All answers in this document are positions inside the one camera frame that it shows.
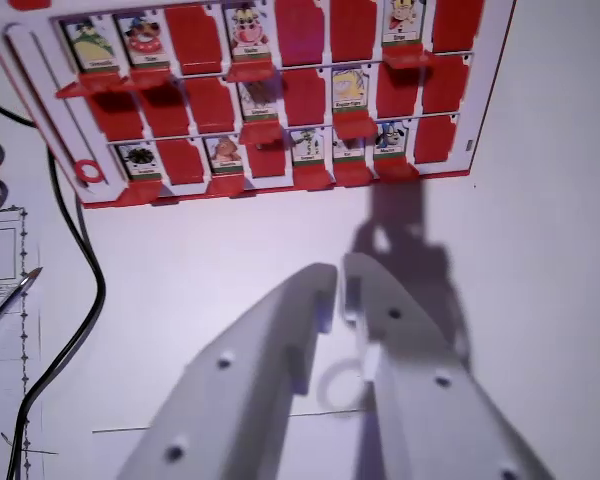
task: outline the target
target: pen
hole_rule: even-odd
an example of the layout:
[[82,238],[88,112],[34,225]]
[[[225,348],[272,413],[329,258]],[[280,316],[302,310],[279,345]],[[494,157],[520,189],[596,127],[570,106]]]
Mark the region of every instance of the pen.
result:
[[31,270],[23,279],[22,281],[16,285],[13,290],[11,290],[0,302],[0,317],[2,317],[2,315],[5,314],[5,312],[9,309],[9,307],[11,306],[11,304],[17,300],[18,298],[20,298],[20,296],[25,293],[27,290],[29,290],[29,288],[31,287],[31,285],[33,285],[33,282],[35,282],[36,278],[38,278],[38,275],[40,275],[40,272],[42,271],[42,267],[38,267],[34,270]]

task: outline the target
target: white table surface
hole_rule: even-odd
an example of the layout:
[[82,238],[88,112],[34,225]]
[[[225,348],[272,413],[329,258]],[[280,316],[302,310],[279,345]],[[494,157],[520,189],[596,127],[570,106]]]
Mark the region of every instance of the white table surface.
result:
[[[1,69],[0,103],[24,113]],[[9,204],[36,226],[48,362],[94,282],[57,213],[38,134],[0,116],[0,142]],[[600,2],[518,2],[468,177],[85,216],[109,293],[41,400],[44,447],[60,452],[45,461],[48,480],[99,478],[92,431],[145,427],[184,363],[242,311],[304,265],[339,264],[378,225],[376,255],[418,295],[442,302],[455,288],[473,373],[556,477],[600,479]],[[336,319],[294,414],[355,408],[354,367],[353,333]],[[350,435],[332,415],[306,418],[307,438]],[[333,456],[316,457],[315,438],[301,440],[281,476],[335,478],[331,462],[345,454],[331,442]],[[314,470],[301,469],[306,457]]]

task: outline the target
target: wire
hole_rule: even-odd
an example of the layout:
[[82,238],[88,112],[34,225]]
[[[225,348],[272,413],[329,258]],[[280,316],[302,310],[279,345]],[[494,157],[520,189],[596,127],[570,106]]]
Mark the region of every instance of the wire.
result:
[[[10,118],[11,120],[27,126],[31,128],[36,128],[36,125],[31,120],[23,118],[9,110],[0,106],[0,114]],[[98,263],[98,259],[93,252],[93,247],[91,245],[91,241],[89,239],[89,234],[87,232],[87,228],[84,222],[84,216],[82,212],[82,205],[80,204],[80,200],[78,197],[75,197],[76,203],[76,215],[78,218],[78,225],[80,228],[80,232],[78,232],[78,228],[76,228],[75,223],[71,219],[71,215],[67,210],[67,206],[64,203],[64,199],[62,197],[62,192],[60,191],[60,183],[58,181],[58,171],[56,168],[56,160],[53,156],[53,153],[47,147],[47,163],[49,166],[49,177],[51,180],[51,187],[53,189],[53,195],[56,199],[56,203],[58,204],[58,209],[60,210],[60,214],[67,224],[67,228],[71,232],[73,239],[78,245],[82,255],[84,255],[85,260],[89,264],[91,271],[93,272],[93,276],[96,280],[96,297],[93,300],[93,304],[89,309],[86,317],[73,334],[73,336],[69,339],[67,344],[62,348],[60,353],[56,355],[53,361],[49,364],[44,373],[40,376],[40,378],[34,383],[34,385],[29,389],[29,391],[24,396],[22,403],[20,404],[20,408],[18,409],[18,415],[16,417],[16,424],[14,427],[13,433],[13,442],[11,447],[11,454],[9,457],[9,468],[7,470],[7,480],[12,480],[15,478],[16,480],[20,480],[20,464],[22,460],[22,441],[24,437],[24,430],[27,425],[27,416],[29,411],[31,410],[31,406],[36,401],[38,396],[44,391],[44,389],[51,383],[60,372],[67,366],[69,361],[73,358],[76,352],[80,349],[82,344],[88,338],[89,334],[93,330],[100,313],[102,312],[102,307],[104,306],[104,301],[106,298],[107,285],[102,273],[102,269],[100,268],[100,264]]]

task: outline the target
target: cartoon character picture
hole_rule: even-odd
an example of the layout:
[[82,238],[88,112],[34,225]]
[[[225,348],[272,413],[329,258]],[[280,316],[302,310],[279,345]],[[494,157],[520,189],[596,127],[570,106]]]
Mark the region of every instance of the cartoon character picture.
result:
[[362,67],[333,70],[333,110],[357,110],[367,106],[369,76]]
[[111,43],[89,17],[61,23],[73,55],[84,71],[117,70]]
[[132,179],[162,178],[159,156],[151,143],[118,145],[116,149]]
[[134,12],[116,18],[131,63],[135,66],[168,64],[168,57],[160,40],[162,29],[158,22],[151,19],[150,14]]
[[239,83],[240,104],[245,120],[277,118],[276,85],[273,81]]
[[351,160],[364,160],[364,138],[340,140],[333,131],[333,161],[347,162]]
[[422,37],[426,0],[385,0],[382,44],[407,44]]
[[324,161],[324,138],[315,128],[291,132],[293,163],[304,165]]
[[229,136],[206,138],[205,144],[213,173],[242,172],[242,155],[235,139]]
[[234,57],[269,56],[269,38],[266,34],[266,13],[254,3],[229,5],[225,9],[227,29]]
[[409,130],[400,121],[379,124],[373,157],[393,157],[404,154],[408,133]]

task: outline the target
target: white paper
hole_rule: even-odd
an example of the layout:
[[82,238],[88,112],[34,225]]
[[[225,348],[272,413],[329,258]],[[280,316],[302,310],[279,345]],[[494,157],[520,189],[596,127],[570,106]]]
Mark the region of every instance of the white paper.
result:
[[[0,301],[18,284],[23,272],[37,266],[32,244],[26,231],[26,213],[22,209],[0,212]],[[20,402],[38,377],[40,369],[39,315],[37,289],[16,301],[0,318],[0,478],[7,472],[11,447],[3,438],[13,439]],[[42,417],[39,405],[29,414],[24,448],[42,449]],[[23,452],[22,477],[44,478],[43,458],[38,453]]]

